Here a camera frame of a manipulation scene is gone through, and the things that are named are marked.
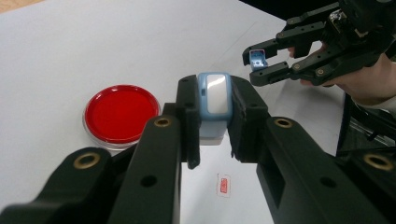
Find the bolt hole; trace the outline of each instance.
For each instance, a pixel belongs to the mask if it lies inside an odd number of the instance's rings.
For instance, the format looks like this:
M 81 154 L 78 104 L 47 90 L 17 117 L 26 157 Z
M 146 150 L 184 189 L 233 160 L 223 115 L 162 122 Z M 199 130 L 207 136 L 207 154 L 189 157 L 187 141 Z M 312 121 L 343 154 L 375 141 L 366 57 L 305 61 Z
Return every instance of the bolt hole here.
M 155 120 L 154 124 L 157 127 L 166 127 L 171 124 L 171 121 L 169 119 L 157 119 L 157 120 Z
M 389 171 L 393 169 L 393 164 L 388 160 L 388 158 L 376 155 L 376 154 L 367 154 L 364 155 L 364 161 L 379 170 Z
M 140 184 L 145 188 L 151 188 L 157 184 L 157 177 L 154 175 L 147 175 L 140 180 Z
M 320 183 L 328 188 L 331 188 L 331 189 L 335 189 L 335 187 L 337 187 L 337 184 L 335 183 L 335 181 L 333 181 L 329 177 L 322 177 L 320 179 Z
M 74 161 L 74 167 L 79 170 L 88 169 L 93 167 L 100 160 L 100 156 L 97 153 L 88 152 L 79 157 Z
M 275 124 L 281 128 L 291 128 L 293 124 L 286 119 L 276 119 Z

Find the robotic arm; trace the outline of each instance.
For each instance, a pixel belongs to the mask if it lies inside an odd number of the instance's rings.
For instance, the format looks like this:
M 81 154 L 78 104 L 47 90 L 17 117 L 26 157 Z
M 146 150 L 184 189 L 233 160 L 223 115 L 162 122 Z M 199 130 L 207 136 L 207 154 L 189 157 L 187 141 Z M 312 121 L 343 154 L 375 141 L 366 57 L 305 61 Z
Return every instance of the robotic arm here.
M 280 80 L 305 79 L 321 85 L 335 77 L 373 65 L 381 53 L 396 53 L 396 3 L 393 0 L 342 0 L 287 20 L 276 38 L 251 46 L 243 52 L 244 65 L 250 53 L 263 49 L 276 56 L 280 49 L 295 47 L 294 57 L 307 56 L 312 43 L 322 41 L 327 48 L 293 64 L 286 62 L 255 70 L 250 81 L 264 86 Z

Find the brass screw insert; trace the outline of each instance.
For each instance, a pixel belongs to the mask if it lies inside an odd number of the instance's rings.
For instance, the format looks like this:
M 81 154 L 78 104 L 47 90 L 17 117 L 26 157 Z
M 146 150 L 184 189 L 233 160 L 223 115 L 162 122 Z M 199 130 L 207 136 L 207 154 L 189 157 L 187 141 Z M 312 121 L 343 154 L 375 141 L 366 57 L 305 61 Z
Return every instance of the brass screw insert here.
M 156 119 L 154 121 L 154 124 L 157 127 L 164 128 L 164 127 L 167 127 L 167 126 L 171 125 L 171 120 L 170 119 L 160 118 L 160 119 Z
M 394 168 L 388 158 L 381 155 L 366 154 L 363 159 L 367 164 L 379 170 L 389 171 Z
M 287 119 L 276 119 L 275 124 L 281 128 L 291 128 L 293 123 Z
M 100 160 L 100 155 L 94 152 L 87 152 L 77 157 L 74 162 L 74 167 L 79 170 L 84 170 L 93 167 Z

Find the label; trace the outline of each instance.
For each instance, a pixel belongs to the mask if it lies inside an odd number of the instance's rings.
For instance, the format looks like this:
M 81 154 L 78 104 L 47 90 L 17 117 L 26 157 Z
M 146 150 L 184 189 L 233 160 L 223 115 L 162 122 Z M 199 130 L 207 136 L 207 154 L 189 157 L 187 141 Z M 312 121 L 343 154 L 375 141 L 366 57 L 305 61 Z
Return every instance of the label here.
M 217 194 L 220 197 L 230 198 L 230 196 L 231 196 L 231 177 L 229 175 L 218 174 Z

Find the sleeve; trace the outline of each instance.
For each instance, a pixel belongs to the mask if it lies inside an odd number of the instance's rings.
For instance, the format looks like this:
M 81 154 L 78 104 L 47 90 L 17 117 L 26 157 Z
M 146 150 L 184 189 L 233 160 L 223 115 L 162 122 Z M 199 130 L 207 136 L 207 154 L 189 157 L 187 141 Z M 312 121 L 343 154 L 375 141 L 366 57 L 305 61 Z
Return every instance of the sleeve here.
M 369 108 L 369 109 L 385 109 L 385 110 L 388 110 L 388 112 L 394 118 L 396 118 L 396 96 L 388 99 L 387 101 L 385 101 L 385 102 L 383 102 L 383 103 L 381 103 L 379 105 L 363 105 L 363 104 L 357 103 L 355 100 L 354 100 L 354 102 L 357 105 L 360 105 L 362 107 Z

